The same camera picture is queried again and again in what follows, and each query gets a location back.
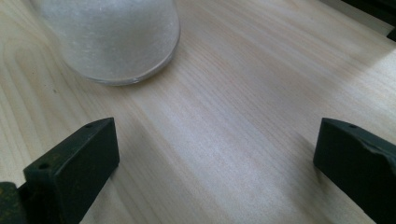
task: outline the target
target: clear glass jar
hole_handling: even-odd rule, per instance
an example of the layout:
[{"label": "clear glass jar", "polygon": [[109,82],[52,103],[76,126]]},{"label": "clear glass jar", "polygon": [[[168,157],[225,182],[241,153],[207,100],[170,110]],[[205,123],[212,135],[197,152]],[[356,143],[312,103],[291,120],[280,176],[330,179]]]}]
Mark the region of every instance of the clear glass jar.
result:
[{"label": "clear glass jar", "polygon": [[126,85],[152,76],[180,35],[173,0],[30,0],[64,61],[81,76]]}]

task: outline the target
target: wood grain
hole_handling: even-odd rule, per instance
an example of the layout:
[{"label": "wood grain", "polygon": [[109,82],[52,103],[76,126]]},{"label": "wood grain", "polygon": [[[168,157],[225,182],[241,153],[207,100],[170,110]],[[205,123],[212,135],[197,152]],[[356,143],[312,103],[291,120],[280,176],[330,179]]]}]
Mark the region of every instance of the wood grain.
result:
[{"label": "wood grain", "polygon": [[120,167],[82,223],[373,223],[312,159],[323,117],[396,143],[379,32],[317,0],[177,0],[175,59],[115,88],[67,68],[24,1],[0,0],[1,180],[114,117]]}]

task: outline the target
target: white powder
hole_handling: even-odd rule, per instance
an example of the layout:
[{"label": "white powder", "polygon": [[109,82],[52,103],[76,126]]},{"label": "white powder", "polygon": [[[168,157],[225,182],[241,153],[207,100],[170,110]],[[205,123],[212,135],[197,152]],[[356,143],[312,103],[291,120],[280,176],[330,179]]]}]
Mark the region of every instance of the white powder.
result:
[{"label": "white powder", "polygon": [[170,59],[179,37],[173,0],[31,0],[84,77],[128,84]]}]

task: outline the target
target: screw hole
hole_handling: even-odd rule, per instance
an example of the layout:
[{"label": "screw hole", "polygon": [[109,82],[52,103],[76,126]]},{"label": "screw hole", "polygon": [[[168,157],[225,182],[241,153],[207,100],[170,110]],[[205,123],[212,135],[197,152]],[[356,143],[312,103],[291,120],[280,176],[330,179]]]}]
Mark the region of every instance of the screw hole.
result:
[{"label": "screw hole", "polygon": [[43,163],[38,166],[38,169],[45,170],[45,169],[48,169],[49,167],[50,167],[50,165],[48,163]]}]

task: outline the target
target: light wooden surface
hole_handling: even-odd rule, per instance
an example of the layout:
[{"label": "light wooden surface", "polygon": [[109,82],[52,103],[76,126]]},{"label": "light wooden surface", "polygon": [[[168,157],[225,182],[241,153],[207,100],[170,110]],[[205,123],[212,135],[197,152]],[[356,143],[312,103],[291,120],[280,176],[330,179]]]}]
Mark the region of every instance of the light wooden surface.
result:
[{"label": "light wooden surface", "polygon": [[106,87],[64,66],[22,1],[0,0],[1,180],[114,117],[120,167],[82,223],[372,223],[312,159],[323,117],[396,143],[384,34],[326,1],[177,0],[171,64]]}]

